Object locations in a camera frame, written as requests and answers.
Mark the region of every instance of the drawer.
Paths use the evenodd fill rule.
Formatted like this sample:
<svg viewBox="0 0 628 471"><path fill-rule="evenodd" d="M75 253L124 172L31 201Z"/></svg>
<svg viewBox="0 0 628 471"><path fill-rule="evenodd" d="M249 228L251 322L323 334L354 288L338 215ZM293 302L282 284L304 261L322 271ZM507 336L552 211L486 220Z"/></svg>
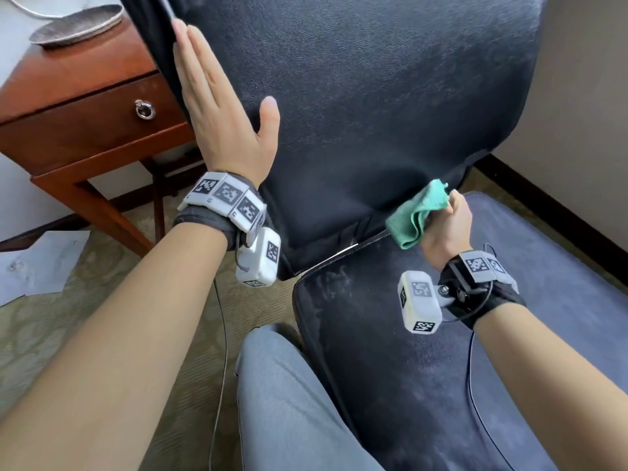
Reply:
<svg viewBox="0 0 628 471"><path fill-rule="evenodd" d="M137 115L136 100L153 105L152 119ZM39 175L185 122L155 74L1 126L0 152Z"/></svg>

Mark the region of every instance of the person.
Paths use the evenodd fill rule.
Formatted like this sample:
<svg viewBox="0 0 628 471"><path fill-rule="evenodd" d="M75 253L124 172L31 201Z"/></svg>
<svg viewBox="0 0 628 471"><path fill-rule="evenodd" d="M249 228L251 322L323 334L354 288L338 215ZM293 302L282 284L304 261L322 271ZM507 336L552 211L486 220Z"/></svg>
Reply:
<svg viewBox="0 0 628 471"><path fill-rule="evenodd" d="M262 101L256 134L201 32L180 20L173 27L183 97L208 170L258 187L277 150L277 102ZM471 249L471 222L465 198L452 192L451 207L422 241L435 268ZM136 470L226 248L224 234L211 227L174 227L6 416L2 469ZM559 469L628 468L628 397L615 384L521 305L499 305L474 330ZM248 334L237 374L245 469L381 470L301 353L273 328Z"/></svg>

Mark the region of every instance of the seat cushion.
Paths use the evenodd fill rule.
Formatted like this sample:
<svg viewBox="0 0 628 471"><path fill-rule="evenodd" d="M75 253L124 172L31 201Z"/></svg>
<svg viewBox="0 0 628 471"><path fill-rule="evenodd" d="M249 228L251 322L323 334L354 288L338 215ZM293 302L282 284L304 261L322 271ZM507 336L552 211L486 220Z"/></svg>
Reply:
<svg viewBox="0 0 628 471"><path fill-rule="evenodd" d="M122 3L180 100L158 0ZM278 100L279 150L261 193L296 274L339 251L342 230L380 220L508 136L544 0L170 3L208 38L254 126L262 99Z"/></svg>
<svg viewBox="0 0 628 471"><path fill-rule="evenodd" d="M507 207L481 193L467 200L472 245L490 243L530 310L628 390L628 298ZM419 247L402 251L380 235L298 281L294 310L313 366L386 470L506 470L467 401L470 331L403 326L396 287L409 269L438 281ZM555 469L478 341L472 368L478 409L513 467Z"/></svg>

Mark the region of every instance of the white cable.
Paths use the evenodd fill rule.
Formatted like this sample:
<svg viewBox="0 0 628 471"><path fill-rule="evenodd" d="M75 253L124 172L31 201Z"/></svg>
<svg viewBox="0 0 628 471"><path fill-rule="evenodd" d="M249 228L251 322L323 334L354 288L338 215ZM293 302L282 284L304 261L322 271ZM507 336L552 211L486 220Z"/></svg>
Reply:
<svg viewBox="0 0 628 471"><path fill-rule="evenodd" d="M20 5L17 1L15 0L9 0L11 3L13 3L13 5L15 5L17 8L19 8L20 10L22 10L24 13L27 13L35 18L41 18L41 19L59 19L59 18L65 18L67 15L46 15L43 13L37 13L36 11L33 10L29 10L28 8L26 8L24 5Z"/></svg>
<svg viewBox="0 0 628 471"><path fill-rule="evenodd" d="M220 409L222 408L222 394L225 391L225 378L227 377L227 352L229 347L227 346L227 324L225 322L225 315L222 311L222 304L220 303L220 294L218 293L218 285L214 279L214 289L216 291L216 299L218 300L218 307L220 308L220 317L222 317L222 329L225 333L225 365L222 368L222 382L220 383L220 397L218 398L218 410L216 411L216 421L214 421L214 432L212 433L212 441L209 444L209 459L208 468L212 471L212 452L214 451L214 440L216 439L216 430L218 429L218 419L220 418Z"/></svg>

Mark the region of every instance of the metal dish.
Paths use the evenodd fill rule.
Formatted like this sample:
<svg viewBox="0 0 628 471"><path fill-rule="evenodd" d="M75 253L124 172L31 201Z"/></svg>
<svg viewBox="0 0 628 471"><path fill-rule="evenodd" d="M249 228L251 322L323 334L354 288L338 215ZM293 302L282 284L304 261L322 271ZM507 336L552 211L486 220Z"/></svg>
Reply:
<svg viewBox="0 0 628 471"><path fill-rule="evenodd" d="M96 36L122 21L122 6L103 5L55 19L28 40L45 48L67 46Z"/></svg>

